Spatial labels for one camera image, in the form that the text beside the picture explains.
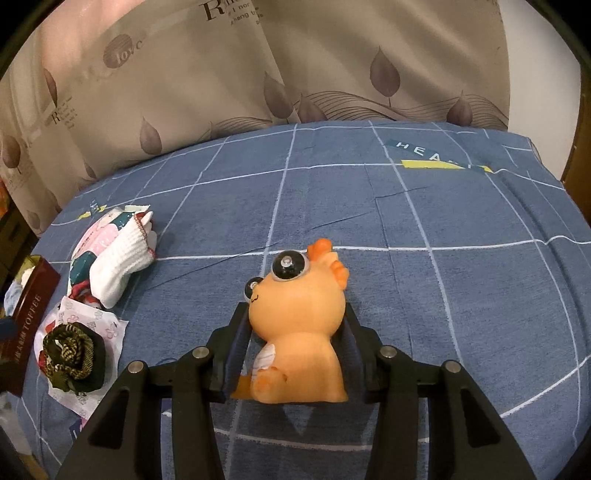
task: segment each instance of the metal screw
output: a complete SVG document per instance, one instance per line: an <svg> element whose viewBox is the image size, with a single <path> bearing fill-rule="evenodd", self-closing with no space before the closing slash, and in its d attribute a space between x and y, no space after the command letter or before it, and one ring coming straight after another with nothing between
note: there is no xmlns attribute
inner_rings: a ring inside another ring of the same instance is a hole
<svg viewBox="0 0 591 480"><path fill-rule="evenodd" d="M134 360L127 366L127 370L129 373L137 374L144 369L144 363L140 362L139 360Z"/></svg>
<svg viewBox="0 0 591 480"><path fill-rule="evenodd" d="M195 358L205 358L209 355L209 348L206 346L198 346L197 348L193 349L193 356Z"/></svg>
<svg viewBox="0 0 591 480"><path fill-rule="evenodd" d="M396 349L392 345L384 345L381 349L379 349L379 354L384 358L394 358L396 353Z"/></svg>
<svg viewBox="0 0 591 480"><path fill-rule="evenodd" d="M462 366L454 360L450 360L449 362L445 362L445 368L448 372L453 374L457 374L462 369Z"/></svg>

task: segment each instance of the white sock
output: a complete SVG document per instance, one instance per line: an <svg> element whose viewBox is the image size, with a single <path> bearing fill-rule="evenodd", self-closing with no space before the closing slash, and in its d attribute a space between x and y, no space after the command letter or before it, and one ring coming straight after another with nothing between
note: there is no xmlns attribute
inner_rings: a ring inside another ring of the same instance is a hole
<svg viewBox="0 0 591 480"><path fill-rule="evenodd" d="M151 213L141 220L136 215L130 218L90 267L90 291L107 309L119 301L129 276L154 261L156 234L152 231Z"/></svg>

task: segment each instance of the orange toy figure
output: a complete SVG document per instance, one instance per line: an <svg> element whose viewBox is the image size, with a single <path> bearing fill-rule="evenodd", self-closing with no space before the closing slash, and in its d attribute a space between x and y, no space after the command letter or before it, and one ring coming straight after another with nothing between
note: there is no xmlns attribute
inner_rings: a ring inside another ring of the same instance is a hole
<svg viewBox="0 0 591 480"><path fill-rule="evenodd" d="M326 238L307 256L288 250L272 271L245 287L253 330L267 342L252 375L241 377L235 398L262 403L344 402L339 359L330 344L345 313L349 270Z"/></svg>

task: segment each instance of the checkered bed sheet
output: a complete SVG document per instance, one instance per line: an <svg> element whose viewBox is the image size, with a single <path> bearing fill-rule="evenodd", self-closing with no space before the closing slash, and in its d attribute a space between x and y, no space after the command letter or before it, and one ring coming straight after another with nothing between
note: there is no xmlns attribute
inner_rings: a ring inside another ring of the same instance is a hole
<svg viewBox="0 0 591 480"><path fill-rule="evenodd" d="M470 168L402 163L424 151ZM324 122L155 158L92 185L44 234L35 253L63 276L54 303L76 242L96 220L77 220L93 202L150 204L159 237L158 261L132 277L114 309L130 322L119 371L203 344L274 254L325 236L350 269L346 297L360 322L416 360L462 362L538 478L554 478L589 427L591 229L524 137L450 124ZM250 361L259 348L251 344ZM48 397L32 358L17 410L55 475L79 419ZM165 403L167 479L170 417ZM367 466L377 409L230 401L213 406L213 417L227 478L355 479ZM419 478L425 417L422 405Z"/></svg>

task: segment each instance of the pink fabric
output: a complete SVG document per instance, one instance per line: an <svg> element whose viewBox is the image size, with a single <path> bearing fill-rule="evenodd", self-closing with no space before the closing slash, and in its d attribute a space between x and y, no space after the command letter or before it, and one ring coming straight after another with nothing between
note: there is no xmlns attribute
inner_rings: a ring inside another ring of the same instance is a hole
<svg viewBox="0 0 591 480"><path fill-rule="evenodd" d="M117 238L117 235L119 235L119 229L112 223L94 230L86 237L74 258L88 251L93 252L98 257Z"/></svg>

